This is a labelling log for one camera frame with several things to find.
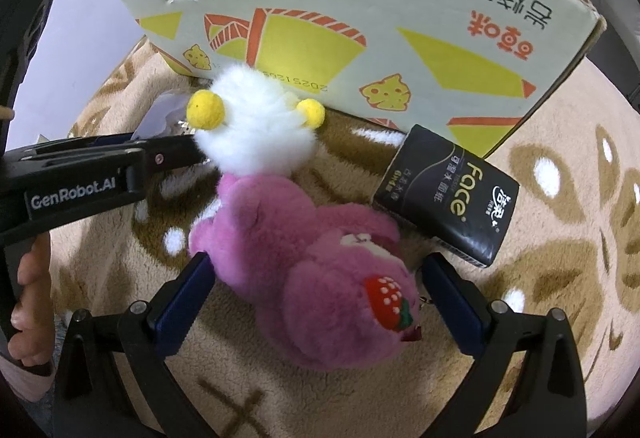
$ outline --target human hand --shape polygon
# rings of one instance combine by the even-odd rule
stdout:
[[[18,266],[18,284],[23,290],[11,315],[11,324],[20,333],[9,341],[8,349],[26,367],[46,364],[53,355],[56,330],[50,293],[50,256],[49,233],[40,234]]]

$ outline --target black tissue pack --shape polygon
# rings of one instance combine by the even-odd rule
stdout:
[[[487,161],[415,125],[386,170],[372,205],[486,268],[509,228],[519,188]]]

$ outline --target beige rug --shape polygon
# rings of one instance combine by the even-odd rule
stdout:
[[[142,40],[100,88],[73,136],[132,131],[161,92],[194,84],[173,73]],[[401,135],[331,112],[313,161],[295,180],[316,203],[368,202]],[[640,117],[584,61],[490,157],[521,184],[510,230],[487,271],[451,258],[463,277],[516,310],[569,315],[595,426],[640,364]],[[59,312],[121,312],[150,299],[188,262],[186,238],[216,210],[215,173],[158,177],[146,201],[52,234]],[[408,264],[430,250],[403,241]],[[312,373],[282,361],[256,331],[250,306],[217,284],[183,345],[168,360],[195,407],[223,438],[417,437],[460,383],[471,361],[457,352],[433,307],[424,339],[369,371]],[[516,378],[507,375],[487,423]],[[134,404],[153,423],[122,365]]]

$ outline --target blue gripper pad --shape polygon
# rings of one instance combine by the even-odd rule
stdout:
[[[440,253],[422,260],[422,282],[460,352],[481,357],[492,320],[476,285],[463,280]]]
[[[147,323],[154,332],[159,357],[171,357],[180,351],[215,282],[209,256],[197,253],[176,279],[162,285],[156,293]]]

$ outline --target red strawberry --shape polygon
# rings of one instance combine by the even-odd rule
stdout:
[[[364,281],[373,315],[383,328],[401,332],[414,323],[409,301],[402,295],[400,285],[388,276],[369,277]]]

